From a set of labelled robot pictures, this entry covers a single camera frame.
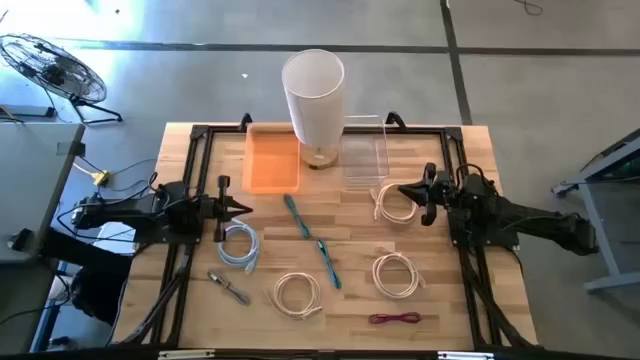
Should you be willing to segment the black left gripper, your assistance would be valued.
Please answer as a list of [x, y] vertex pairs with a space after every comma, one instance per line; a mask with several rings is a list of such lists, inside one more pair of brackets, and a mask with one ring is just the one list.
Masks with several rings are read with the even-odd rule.
[[[210, 197], [209, 195], [203, 194], [199, 197], [201, 219], [214, 220], [216, 222], [213, 236], [213, 241], [215, 243], [221, 243], [225, 240], [223, 223], [227, 221], [227, 189], [229, 185], [230, 177], [220, 175], [218, 177], [218, 196]], [[252, 208], [238, 202], [232, 196], [229, 197], [229, 206], [237, 208], [237, 210], [229, 210], [229, 219], [252, 212]]]

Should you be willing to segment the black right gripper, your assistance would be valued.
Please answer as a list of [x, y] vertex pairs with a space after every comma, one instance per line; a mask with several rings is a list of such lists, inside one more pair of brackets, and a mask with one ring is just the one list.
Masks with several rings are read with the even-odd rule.
[[453, 185], [451, 176], [446, 170], [437, 170], [436, 164], [428, 162], [424, 170], [424, 181], [401, 184], [398, 190], [418, 207], [425, 207], [421, 217], [424, 226], [430, 226], [437, 217], [437, 206], [447, 207]]

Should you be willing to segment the orange translucent plastic bin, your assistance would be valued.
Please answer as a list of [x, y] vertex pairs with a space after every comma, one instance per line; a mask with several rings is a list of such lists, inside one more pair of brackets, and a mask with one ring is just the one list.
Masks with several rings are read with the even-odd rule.
[[252, 194], [294, 193], [300, 186], [300, 142], [287, 123], [248, 125], [242, 175]]

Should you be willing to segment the clear plastic bin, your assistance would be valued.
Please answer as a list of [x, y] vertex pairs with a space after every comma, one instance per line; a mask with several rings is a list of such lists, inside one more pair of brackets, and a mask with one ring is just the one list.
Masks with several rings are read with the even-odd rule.
[[384, 120], [378, 115], [347, 115], [340, 143], [345, 186], [375, 188], [389, 175]]

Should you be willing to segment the white shade wooden base lamp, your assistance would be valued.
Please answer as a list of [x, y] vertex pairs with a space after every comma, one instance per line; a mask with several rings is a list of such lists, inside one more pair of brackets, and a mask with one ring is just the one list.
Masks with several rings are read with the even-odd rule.
[[332, 52], [308, 49], [283, 65], [281, 80], [301, 159], [313, 170], [335, 165], [345, 126], [343, 62]]

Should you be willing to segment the white paper sheet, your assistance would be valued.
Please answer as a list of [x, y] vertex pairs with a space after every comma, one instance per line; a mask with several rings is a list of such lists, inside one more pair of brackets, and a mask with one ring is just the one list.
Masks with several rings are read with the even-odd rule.
[[106, 223], [100, 228], [98, 240], [92, 245], [116, 254], [132, 255], [137, 249], [135, 232], [135, 229], [123, 223]]

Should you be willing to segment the black office chair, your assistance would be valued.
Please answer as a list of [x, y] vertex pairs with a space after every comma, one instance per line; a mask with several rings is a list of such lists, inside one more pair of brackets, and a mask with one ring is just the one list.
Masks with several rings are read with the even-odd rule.
[[40, 254], [80, 266], [71, 283], [73, 306], [90, 317], [114, 325], [132, 263], [130, 254], [96, 247], [53, 228], [47, 230]]

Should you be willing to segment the grey desk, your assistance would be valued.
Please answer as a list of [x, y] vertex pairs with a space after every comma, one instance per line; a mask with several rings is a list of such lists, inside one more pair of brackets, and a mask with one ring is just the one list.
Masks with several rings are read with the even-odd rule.
[[[0, 264], [27, 262], [40, 252], [75, 158], [84, 153], [81, 124], [0, 123]], [[27, 228], [23, 251], [8, 237]]]

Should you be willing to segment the small black desk device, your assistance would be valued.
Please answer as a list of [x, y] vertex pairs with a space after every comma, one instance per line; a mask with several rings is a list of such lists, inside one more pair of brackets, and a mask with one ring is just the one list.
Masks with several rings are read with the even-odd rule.
[[8, 237], [7, 246], [14, 251], [23, 251], [32, 238], [33, 232], [27, 228], [23, 228]]

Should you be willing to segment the black floor fan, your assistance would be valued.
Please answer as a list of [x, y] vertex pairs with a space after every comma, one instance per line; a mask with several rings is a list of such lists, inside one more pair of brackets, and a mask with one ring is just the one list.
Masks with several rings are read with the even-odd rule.
[[120, 113], [99, 106], [107, 98], [103, 79], [62, 47], [29, 34], [0, 36], [0, 56], [16, 72], [66, 99], [84, 125], [120, 123]]

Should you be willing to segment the grey power strip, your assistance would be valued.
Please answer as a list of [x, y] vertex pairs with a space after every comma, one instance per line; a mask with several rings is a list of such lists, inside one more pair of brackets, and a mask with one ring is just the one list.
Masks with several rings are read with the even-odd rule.
[[1, 105], [0, 114], [13, 118], [54, 118], [56, 111], [50, 106]]

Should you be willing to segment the silver metal bracket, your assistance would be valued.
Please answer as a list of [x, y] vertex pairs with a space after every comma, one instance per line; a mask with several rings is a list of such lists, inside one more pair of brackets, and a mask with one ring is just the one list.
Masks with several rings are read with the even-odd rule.
[[215, 351], [212, 349], [183, 349], [160, 351], [157, 360], [195, 360], [209, 359], [215, 357]]
[[439, 351], [438, 360], [495, 360], [493, 353], [485, 352], [462, 352], [462, 351]]

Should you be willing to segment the grey metal table frame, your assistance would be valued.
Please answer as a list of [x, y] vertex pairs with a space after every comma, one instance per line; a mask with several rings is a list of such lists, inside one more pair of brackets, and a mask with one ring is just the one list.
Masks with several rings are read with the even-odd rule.
[[582, 198], [608, 272], [585, 290], [640, 285], [640, 128], [551, 189], [558, 198], [572, 191]]

